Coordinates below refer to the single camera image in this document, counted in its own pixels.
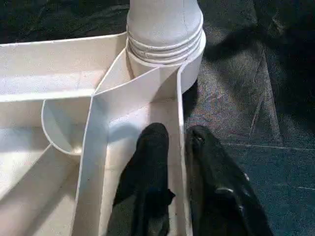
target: white plastic tray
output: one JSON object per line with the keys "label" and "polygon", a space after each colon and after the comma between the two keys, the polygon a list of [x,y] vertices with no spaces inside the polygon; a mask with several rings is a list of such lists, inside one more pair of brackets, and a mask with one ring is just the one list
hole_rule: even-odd
{"label": "white plastic tray", "polygon": [[105,235],[119,176],[141,131],[170,137],[170,235],[192,235],[182,92],[202,50],[183,65],[139,63],[126,34],[0,45],[0,236]]}

